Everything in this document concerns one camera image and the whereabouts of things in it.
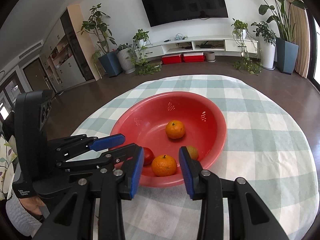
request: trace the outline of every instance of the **pillow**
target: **pillow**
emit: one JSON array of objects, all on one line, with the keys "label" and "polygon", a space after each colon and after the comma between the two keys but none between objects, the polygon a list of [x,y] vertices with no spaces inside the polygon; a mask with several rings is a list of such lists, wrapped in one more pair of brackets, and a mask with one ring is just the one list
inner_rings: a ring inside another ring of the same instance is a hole
[{"label": "pillow", "polygon": [[[10,138],[15,145],[14,137]],[[14,172],[13,172],[13,160],[17,157],[16,153],[12,150],[10,144],[0,136],[0,200],[10,198],[11,194],[8,194],[11,188]]]}]

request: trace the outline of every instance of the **human hand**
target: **human hand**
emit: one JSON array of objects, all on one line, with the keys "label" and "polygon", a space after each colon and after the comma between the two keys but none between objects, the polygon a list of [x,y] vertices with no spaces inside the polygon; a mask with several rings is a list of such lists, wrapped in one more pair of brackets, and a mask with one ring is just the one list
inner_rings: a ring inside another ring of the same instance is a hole
[{"label": "human hand", "polygon": [[30,197],[30,198],[20,198],[19,201],[30,215],[32,216],[42,215],[42,212],[39,206],[45,206],[45,204],[42,202],[42,200],[38,196]]}]

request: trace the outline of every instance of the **red storage box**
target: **red storage box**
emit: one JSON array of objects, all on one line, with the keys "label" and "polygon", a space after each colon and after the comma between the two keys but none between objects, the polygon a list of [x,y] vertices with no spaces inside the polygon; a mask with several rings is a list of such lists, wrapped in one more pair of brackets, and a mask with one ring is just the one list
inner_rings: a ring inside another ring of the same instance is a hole
[{"label": "red storage box", "polygon": [[181,62],[182,62],[182,54],[175,54],[175,55],[162,57],[163,64],[174,64],[174,63],[181,63]]},{"label": "red storage box", "polygon": [[204,62],[204,54],[203,52],[184,53],[183,61],[184,62]]}]

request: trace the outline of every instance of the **television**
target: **television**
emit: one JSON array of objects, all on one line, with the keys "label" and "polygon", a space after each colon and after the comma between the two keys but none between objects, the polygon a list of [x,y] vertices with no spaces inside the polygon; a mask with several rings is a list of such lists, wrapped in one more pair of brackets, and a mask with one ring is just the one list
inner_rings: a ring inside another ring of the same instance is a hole
[{"label": "television", "polygon": [[225,0],[142,0],[150,26],[208,18],[228,18]]}]

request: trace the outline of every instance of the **tablecloth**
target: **tablecloth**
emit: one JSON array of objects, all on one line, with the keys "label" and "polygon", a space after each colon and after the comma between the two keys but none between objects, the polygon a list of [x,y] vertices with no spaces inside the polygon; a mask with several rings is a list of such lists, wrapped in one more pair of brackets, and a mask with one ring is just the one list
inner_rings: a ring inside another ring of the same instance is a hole
[{"label": "tablecloth", "polygon": [[[238,79],[188,75],[145,82],[98,109],[73,134],[108,136],[128,108],[168,91],[196,93],[220,108],[228,135],[210,171],[230,180],[246,178],[289,238],[300,240],[312,225],[319,206],[316,167],[308,141],[286,111]],[[79,159],[99,155],[89,152]],[[224,199],[224,239],[229,239],[227,205]],[[140,186],[132,201],[122,201],[122,210],[128,240],[194,240],[201,201],[190,200],[184,185]]]}]

